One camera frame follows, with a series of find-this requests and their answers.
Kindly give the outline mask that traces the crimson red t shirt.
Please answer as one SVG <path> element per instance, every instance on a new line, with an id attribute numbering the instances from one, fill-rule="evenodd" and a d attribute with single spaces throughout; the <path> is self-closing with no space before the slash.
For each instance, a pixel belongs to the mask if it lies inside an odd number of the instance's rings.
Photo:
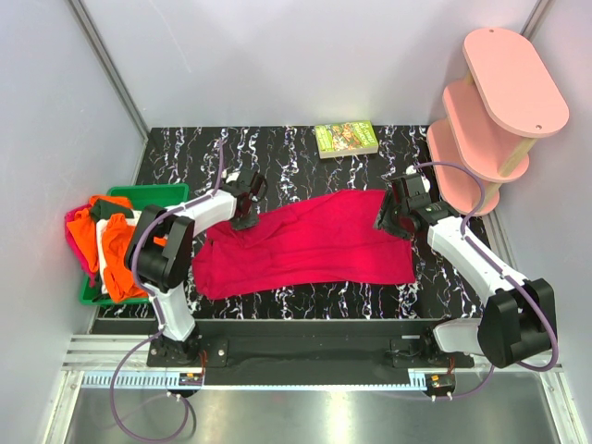
<path id="1" fill-rule="evenodd" d="M 374 226 L 385 195 L 337 191 L 263 213 L 245 230 L 220 222 L 192 261 L 195 287 L 222 300 L 303 284 L 411 284 L 411 243 Z"/>

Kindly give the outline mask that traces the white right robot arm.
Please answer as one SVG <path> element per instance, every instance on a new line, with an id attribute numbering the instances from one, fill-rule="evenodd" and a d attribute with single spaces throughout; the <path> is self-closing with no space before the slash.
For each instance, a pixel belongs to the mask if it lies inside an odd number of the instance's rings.
<path id="1" fill-rule="evenodd" d="M 441 366 L 455 352 L 481 355 L 498 368 L 524 364 L 541 352 L 558 358 L 554 290 L 505 264 L 468 228 L 452 206 L 433 201 L 419 174 L 392 180 L 375 227 L 405 240 L 420 232 L 428 245 L 462 275 L 481 298 L 478 319 L 453 319 L 432 327 L 420 355 Z"/>

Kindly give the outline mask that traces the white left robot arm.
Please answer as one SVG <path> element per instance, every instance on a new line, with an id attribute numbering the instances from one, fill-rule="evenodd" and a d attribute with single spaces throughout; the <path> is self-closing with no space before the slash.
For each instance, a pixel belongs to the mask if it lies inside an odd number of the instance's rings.
<path id="1" fill-rule="evenodd" d="M 124 264 L 134 284 L 147 293 L 158 322 L 151 352 L 188 366 L 199 357 L 198 327 L 189 312 L 184 281 L 191 265 L 193 239 L 221 222 L 235 230 L 254 227 L 253 209 L 267 193 L 267 180 L 256 170 L 218 179 L 204 195 L 170 207 L 148 205 L 142 211 Z"/>

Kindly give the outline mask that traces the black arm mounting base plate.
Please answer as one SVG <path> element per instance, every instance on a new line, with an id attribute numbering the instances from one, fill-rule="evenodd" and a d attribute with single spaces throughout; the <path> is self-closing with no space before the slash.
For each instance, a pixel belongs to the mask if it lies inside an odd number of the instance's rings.
<path id="1" fill-rule="evenodd" d="M 252 360 L 281 364 L 372 362 L 395 368 L 471 368 L 462 352 L 439 351 L 427 320 L 200 320 L 185 342 L 155 339 L 151 367 L 229 368 Z"/>

